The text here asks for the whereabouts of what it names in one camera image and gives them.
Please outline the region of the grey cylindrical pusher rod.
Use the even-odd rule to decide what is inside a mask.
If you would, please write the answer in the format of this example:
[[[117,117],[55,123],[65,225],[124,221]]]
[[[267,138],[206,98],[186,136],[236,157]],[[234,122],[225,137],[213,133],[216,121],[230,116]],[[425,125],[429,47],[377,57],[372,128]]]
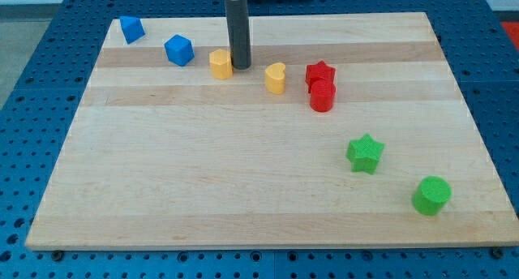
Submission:
[[[246,70],[251,66],[251,38],[247,0],[225,0],[225,16],[232,66]]]

